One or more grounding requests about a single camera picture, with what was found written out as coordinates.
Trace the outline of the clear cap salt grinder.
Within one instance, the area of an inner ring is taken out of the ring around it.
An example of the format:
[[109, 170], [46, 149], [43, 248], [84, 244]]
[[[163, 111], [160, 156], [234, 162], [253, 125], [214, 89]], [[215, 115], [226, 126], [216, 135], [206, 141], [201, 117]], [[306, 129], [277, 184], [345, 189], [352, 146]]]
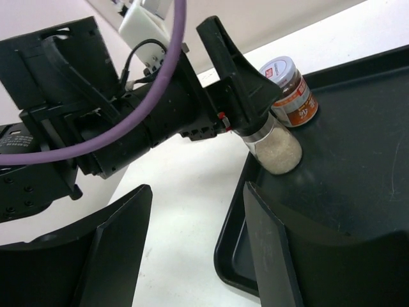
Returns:
[[296, 137], [270, 112], [267, 115], [257, 131], [240, 137], [262, 167], [273, 175], [282, 175], [299, 164], [302, 147]]

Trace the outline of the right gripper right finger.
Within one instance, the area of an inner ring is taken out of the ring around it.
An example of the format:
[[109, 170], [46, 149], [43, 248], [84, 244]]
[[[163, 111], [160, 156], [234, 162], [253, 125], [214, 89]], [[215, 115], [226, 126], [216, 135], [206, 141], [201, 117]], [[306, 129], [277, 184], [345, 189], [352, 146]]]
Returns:
[[243, 189], [263, 306], [407, 306], [408, 233], [372, 239], [339, 232], [273, 200], [253, 182]]

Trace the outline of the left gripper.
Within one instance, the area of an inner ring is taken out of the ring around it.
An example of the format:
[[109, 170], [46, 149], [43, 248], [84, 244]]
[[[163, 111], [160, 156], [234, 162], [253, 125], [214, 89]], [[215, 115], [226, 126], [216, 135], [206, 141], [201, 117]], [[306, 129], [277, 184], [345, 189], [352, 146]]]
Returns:
[[203, 88], [182, 54], [151, 113], [119, 140], [78, 158], [85, 175], [108, 178], [175, 134], [191, 141], [214, 138], [226, 131], [216, 113], [224, 113], [239, 136], [262, 128], [281, 96], [280, 87], [249, 63], [217, 16], [208, 17], [196, 30], [220, 80]]

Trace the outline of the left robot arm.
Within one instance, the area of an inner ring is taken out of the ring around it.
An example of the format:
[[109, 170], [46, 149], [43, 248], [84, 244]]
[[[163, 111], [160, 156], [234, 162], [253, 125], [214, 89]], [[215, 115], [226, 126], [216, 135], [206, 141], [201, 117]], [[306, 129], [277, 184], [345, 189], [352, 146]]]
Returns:
[[[119, 140], [58, 162], [1, 166], [1, 221], [39, 214], [53, 201], [82, 196], [78, 172], [109, 178], [179, 134], [200, 141], [232, 130], [254, 134], [278, 100], [278, 85], [238, 50], [218, 17], [197, 32], [219, 80], [202, 87], [181, 54], [170, 83], [148, 116]], [[1, 83], [20, 122], [1, 127], [2, 154], [43, 153], [88, 141], [113, 128], [142, 102], [156, 74], [126, 86], [130, 63], [117, 74], [96, 20], [86, 17], [1, 42]]]

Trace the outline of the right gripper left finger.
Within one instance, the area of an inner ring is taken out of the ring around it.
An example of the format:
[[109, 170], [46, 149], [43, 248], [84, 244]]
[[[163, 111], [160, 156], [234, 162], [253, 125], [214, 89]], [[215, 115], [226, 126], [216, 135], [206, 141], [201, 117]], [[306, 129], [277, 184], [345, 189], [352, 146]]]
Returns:
[[151, 204], [143, 184], [70, 225], [1, 246], [1, 306], [131, 306]]

